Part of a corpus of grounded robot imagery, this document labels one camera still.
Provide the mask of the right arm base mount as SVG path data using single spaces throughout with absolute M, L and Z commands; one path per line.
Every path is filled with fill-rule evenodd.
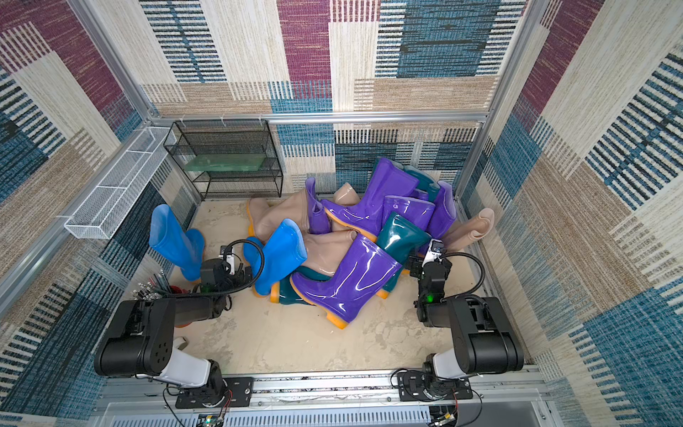
M 430 403 L 474 397 L 468 378 L 441 378 L 416 369 L 395 370 L 390 375 L 390 385 L 398 391 L 401 401 Z

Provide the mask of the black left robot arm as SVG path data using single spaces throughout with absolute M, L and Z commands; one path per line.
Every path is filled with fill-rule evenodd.
M 263 265 L 253 270 L 243 264 L 232 270 L 225 258 L 215 258 L 202 263 L 200 283 L 190 293 L 121 302 L 95 354 L 95 372 L 221 392 L 219 365 L 174 348 L 174 329 L 220 317 L 229 296 L 250 288 L 263 270 Z

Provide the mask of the purple rain boot front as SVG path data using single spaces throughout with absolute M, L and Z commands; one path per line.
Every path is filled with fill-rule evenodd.
M 401 267 L 370 239 L 358 236 L 331 279 L 316 281 L 295 272 L 290 284 L 302 300 L 323 309 L 330 322 L 344 329 Z

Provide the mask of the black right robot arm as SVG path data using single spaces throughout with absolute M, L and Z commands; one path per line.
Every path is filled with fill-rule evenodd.
M 470 290 L 447 296 L 445 286 L 452 257 L 474 261 L 480 278 Z M 443 254 L 431 261 L 412 255 L 407 266 L 410 275 L 418 279 L 418 297 L 414 301 L 418 320 L 425 327 L 449 329 L 453 342 L 451 349 L 426 358 L 425 374 L 446 381 L 503 374 L 524 367 L 523 348 L 500 300 L 476 294 L 486 279 L 486 269 L 480 259 L 466 253 Z

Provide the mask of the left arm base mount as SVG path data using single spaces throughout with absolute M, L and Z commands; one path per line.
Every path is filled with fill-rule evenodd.
M 174 406 L 177 409 L 248 407 L 253 386 L 254 377 L 224 378 L 216 385 L 181 389 Z

